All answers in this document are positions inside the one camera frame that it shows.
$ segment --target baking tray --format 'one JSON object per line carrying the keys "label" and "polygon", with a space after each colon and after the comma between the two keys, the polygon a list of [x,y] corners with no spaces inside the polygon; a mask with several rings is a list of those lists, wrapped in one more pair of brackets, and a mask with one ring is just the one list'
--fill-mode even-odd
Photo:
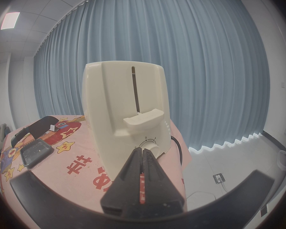
{"label": "baking tray", "polygon": [[30,142],[20,150],[23,165],[28,168],[34,167],[40,161],[50,155],[54,149],[42,139]]}

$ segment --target curtain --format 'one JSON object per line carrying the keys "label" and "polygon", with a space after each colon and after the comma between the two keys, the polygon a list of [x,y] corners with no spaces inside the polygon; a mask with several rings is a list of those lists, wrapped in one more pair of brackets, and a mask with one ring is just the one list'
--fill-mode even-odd
{"label": "curtain", "polygon": [[106,60],[164,68],[170,116],[188,147],[233,143],[263,130],[268,63],[240,0],[84,2],[57,25],[34,57],[40,117],[83,114],[85,64]]}

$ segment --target ceiling light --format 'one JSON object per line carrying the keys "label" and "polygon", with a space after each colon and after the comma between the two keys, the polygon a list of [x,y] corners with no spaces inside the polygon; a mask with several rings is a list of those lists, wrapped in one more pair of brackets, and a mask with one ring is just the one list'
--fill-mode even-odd
{"label": "ceiling light", "polygon": [[1,30],[14,28],[19,14],[19,12],[7,13],[2,22]]}

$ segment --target pink tablecloth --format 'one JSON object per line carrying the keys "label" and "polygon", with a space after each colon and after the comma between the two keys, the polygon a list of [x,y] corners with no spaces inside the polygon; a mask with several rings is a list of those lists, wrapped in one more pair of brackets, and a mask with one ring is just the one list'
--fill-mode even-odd
{"label": "pink tablecloth", "polygon": [[[57,132],[49,131],[41,137],[54,148],[54,152],[41,161],[31,171],[50,189],[67,200],[93,211],[101,212],[100,199],[111,185],[98,155],[93,146],[84,116],[56,115]],[[23,166],[20,149],[34,140],[32,135],[26,135],[16,146],[11,148],[11,138],[21,128],[8,134],[0,157],[0,182],[3,196],[19,218],[31,228],[39,228],[25,212],[9,184],[10,179],[27,170]],[[180,166],[179,151],[176,144],[171,142],[167,154],[158,158],[160,165],[170,180],[185,198],[182,169],[191,161],[191,155],[183,138],[171,122],[172,136],[180,142],[183,152],[183,164]]]}

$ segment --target black knife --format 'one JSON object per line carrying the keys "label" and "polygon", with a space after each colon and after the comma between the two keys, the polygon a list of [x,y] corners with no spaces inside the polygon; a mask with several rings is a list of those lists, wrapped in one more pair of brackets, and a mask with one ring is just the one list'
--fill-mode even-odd
{"label": "black knife", "polygon": [[51,127],[51,125],[55,125],[58,122],[58,119],[53,116],[46,116],[40,120],[37,120],[35,123],[23,128],[19,131],[11,140],[11,146],[15,147],[15,145],[23,139],[25,135],[31,133],[31,135],[37,139],[43,134],[45,134]]}

